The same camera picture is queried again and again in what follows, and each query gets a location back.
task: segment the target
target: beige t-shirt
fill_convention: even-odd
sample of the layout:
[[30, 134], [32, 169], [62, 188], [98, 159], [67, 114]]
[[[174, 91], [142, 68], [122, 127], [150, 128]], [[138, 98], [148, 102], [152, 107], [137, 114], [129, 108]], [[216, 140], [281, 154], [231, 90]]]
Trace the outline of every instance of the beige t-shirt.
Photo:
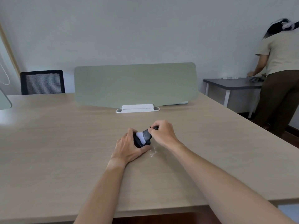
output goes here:
[[285, 70], [299, 70], [299, 28], [264, 38], [256, 55], [270, 55], [267, 75]]

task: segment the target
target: dark gray desk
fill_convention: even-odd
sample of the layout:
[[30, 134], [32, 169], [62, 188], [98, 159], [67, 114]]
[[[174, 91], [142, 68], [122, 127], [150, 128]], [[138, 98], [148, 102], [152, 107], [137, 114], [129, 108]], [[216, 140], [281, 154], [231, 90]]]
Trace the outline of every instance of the dark gray desk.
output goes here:
[[[226, 90], [224, 106], [227, 107], [229, 95], [231, 90], [248, 90], [248, 89], [260, 89], [262, 88], [263, 82], [250, 82], [251, 78], [240, 78], [240, 79], [204, 79], [204, 82], [207, 83], [206, 96], [209, 92], [209, 84], [218, 86]], [[253, 97], [252, 107], [249, 112], [249, 118], [252, 115], [252, 112], [255, 108], [255, 105], [258, 101], [258, 95]]]

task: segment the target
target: light blue object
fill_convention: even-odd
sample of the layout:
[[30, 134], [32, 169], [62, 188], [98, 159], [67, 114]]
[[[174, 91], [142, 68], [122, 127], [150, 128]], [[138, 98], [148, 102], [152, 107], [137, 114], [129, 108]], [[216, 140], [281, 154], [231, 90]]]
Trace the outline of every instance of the light blue object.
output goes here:
[[194, 63], [75, 68], [75, 98], [84, 105], [177, 104], [198, 96]]
[[13, 105], [0, 88], [0, 110], [9, 109]]

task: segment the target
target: blind cord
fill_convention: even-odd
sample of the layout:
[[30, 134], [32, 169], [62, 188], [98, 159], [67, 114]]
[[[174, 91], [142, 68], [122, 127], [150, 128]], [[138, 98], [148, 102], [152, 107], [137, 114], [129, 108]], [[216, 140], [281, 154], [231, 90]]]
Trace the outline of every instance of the blind cord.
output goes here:
[[0, 83], [2, 83], [2, 84], [4, 84], [4, 85], [9, 85], [10, 84], [10, 79], [9, 79], [9, 76], [7, 75], [7, 73], [6, 73], [6, 71], [4, 70], [4, 67], [2, 66], [2, 64], [0, 63], [0, 65], [1, 65], [1, 67], [2, 67], [2, 69], [3, 69], [3, 71], [4, 71], [4, 73], [5, 73], [5, 75], [7, 76], [7, 78], [8, 78], [8, 84], [5, 84], [4, 82], [2, 82], [1, 80], [0, 80]]

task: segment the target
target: white desk leg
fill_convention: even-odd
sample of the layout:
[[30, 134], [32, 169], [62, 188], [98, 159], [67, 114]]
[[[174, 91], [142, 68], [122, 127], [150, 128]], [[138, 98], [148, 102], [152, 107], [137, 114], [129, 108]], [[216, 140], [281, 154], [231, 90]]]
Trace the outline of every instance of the white desk leg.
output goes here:
[[260, 90], [255, 89], [253, 92], [252, 100], [251, 100], [251, 104], [250, 104], [250, 111], [249, 111], [249, 115], [248, 115], [249, 119], [251, 118], [251, 115], [252, 115], [254, 109], [256, 108], [259, 99], [260, 99]]
[[207, 87], [206, 87], [206, 93], [205, 93], [205, 95], [208, 96], [208, 93], [209, 93], [209, 84], [207, 83]]
[[225, 98], [224, 98], [224, 107], [227, 107], [228, 99], [229, 99], [230, 90], [226, 91]]

